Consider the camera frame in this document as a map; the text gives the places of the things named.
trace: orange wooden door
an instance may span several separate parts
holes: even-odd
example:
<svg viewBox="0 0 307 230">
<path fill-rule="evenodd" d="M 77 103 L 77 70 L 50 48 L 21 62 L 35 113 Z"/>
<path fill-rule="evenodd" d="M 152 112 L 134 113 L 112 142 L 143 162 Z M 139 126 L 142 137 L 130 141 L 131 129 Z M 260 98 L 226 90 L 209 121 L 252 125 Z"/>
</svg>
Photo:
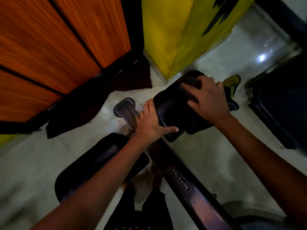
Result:
<svg viewBox="0 0 307 230">
<path fill-rule="evenodd" d="M 0 0 L 0 65 L 64 94 L 100 72 L 47 0 Z"/>
<path fill-rule="evenodd" d="M 26 122 L 61 98 L 0 70 L 0 121 Z"/>
<path fill-rule="evenodd" d="M 54 2 L 103 68 L 131 50 L 120 0 Z"/>
</svg>

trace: dark rag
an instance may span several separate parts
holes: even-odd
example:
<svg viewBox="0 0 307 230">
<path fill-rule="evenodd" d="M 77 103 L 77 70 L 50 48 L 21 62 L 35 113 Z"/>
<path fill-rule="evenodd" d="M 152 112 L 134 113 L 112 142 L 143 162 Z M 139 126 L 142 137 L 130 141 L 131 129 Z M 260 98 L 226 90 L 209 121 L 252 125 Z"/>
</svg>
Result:
<svg viewBox="0 0 307 230">
<path fill-rule="evenodd" d="M 152 88 L 152 85 L 149 62 L 143 56 L 126 65 L 111 81 L 104 83 L 94 78 L 72 91 L 74 95 L 64 97 L 63 102 L 52 111 L 46 127 L 47 138 L 54 138 L 90 122 L 111 92 L 144 88 Z"/>
</svg>

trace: hand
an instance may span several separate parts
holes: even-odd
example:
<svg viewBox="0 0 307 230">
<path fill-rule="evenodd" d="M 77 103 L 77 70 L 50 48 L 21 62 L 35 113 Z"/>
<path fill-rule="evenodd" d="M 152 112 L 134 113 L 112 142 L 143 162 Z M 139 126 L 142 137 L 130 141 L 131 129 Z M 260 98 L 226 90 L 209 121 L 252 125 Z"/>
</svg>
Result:
<svg viewBox="0 0 307 230">
<path fill-rule="evenodd" d="M 229 112 L 222 82 L 219 81 L 215 84 L 214 79 L 207 76 L 199 76 L 197 79 L 202 82 L 201 89 L 182 83 L 183 88 L 193 94 L 199 102 L 189 100 L 188 105 L 202 118 L 214 125 L 232 116 Z"/>
<path fill-rule="evenodd" d="M 162 127 L 159 125 L 153 101 L 153 99 L 146 101 L 144 111 L 141 111 L 140 117 L 136 117 L 138 128 L 135 135 L 143 138 L 148 144 L 155 142 L 163 135 L 179 131 L 177 127 Z"/>
</svg>

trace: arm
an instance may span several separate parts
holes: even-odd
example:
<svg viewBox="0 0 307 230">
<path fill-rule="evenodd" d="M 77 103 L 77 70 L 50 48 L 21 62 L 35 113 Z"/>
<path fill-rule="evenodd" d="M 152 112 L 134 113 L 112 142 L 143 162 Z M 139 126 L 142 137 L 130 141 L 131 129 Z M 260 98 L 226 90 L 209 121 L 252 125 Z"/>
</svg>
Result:
<svg viewBox="0 0 307 230">
<path fill-rule="evenodd" d="M 182 84 L 199 101 L 188 104 L 219 129 L 298 229 L 307 228 L 307 177 L 253 136 L 231 115 L 223 84 L 198 77 L 202 89 Z"/>
<path fill-rule="evenodd" d="M 44 217 L 33 230 L 95 229 L 112 197 L 123 183 L 140 154 L 162 135 L 178 131 L 159 126 L 158 116 L 149 100 L 137 118 L 135 136 L 71 197 Z"/>
</svg>

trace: forearm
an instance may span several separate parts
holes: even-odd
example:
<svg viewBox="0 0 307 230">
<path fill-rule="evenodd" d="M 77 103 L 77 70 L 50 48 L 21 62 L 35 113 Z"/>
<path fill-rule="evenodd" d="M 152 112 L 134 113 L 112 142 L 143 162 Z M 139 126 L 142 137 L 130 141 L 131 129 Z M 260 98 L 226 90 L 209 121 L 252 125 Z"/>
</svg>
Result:
<svg viewBox="0 0 307 230">
<path fill-rule="evenodd" d="M 148 143 L 132 138 L 89 181 L 42 219 L 33 230 L 95 229 L 117 189 Z"/>
<path fill-rule="evenodd" d="M 307 178 L 253 136 L 236 118 L 216 124 L 275 201 L 297 225 L 307 227 Z"/>
</svg>

